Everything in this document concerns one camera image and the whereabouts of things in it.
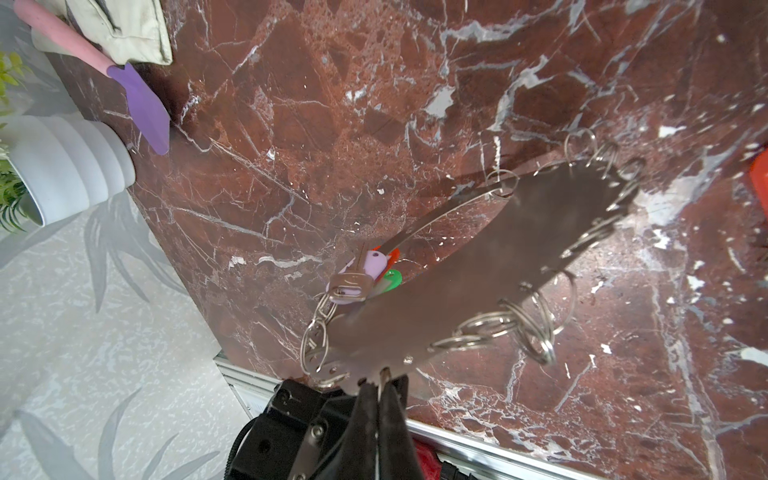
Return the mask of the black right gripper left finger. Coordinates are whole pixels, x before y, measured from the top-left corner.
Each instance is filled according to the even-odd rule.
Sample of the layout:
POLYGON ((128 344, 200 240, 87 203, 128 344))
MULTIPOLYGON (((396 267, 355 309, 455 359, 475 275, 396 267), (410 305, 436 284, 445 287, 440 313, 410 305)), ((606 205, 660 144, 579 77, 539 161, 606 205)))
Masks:
POLYGON ((340 446, 312 479, 374 479, 376 477, 378 387, 360 387, 340 446))

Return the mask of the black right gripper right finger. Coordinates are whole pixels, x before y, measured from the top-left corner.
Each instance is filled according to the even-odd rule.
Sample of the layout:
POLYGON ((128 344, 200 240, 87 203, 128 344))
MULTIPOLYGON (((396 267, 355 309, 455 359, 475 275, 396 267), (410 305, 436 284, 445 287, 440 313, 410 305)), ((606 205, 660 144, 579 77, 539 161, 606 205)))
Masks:
POLYGON ((422 480, 416 449, 406 423, 409 381, 398 377, 383 386, 379 397, 379 478, 422 480))

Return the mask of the bunch of coloured keys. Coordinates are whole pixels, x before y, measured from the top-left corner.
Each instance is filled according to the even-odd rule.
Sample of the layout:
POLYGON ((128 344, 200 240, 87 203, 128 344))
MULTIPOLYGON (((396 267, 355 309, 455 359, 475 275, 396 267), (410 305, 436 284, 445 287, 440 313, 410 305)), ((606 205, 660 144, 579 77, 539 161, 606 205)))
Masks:
POLYGON ((382 247, 361 250, 331 277, 326 293, 333 303, 347 305, 396 288, 402 282, 402 275, 392 267, 399 256, 397 248, 388 253, 382 247))

